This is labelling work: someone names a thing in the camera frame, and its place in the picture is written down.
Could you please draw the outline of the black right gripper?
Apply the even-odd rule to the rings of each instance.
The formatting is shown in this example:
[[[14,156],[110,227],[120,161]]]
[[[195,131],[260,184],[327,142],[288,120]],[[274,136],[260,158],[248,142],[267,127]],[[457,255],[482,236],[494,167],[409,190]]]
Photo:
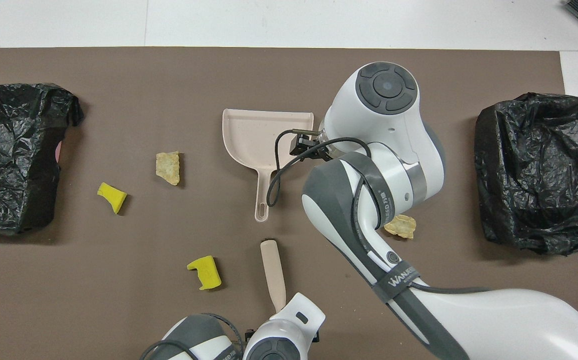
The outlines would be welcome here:
[[[310,159],[321,159],[321,160],[331,160],[329,150],[325,146],[319,146],[320,141],[313,140],[307,135],[296,135],[291,141],[291,155],[294,157],[299,157],[300,159],[310,158]],[[316,151],[310,153],[309,155],[304,155],[304,152],[316,148]]]

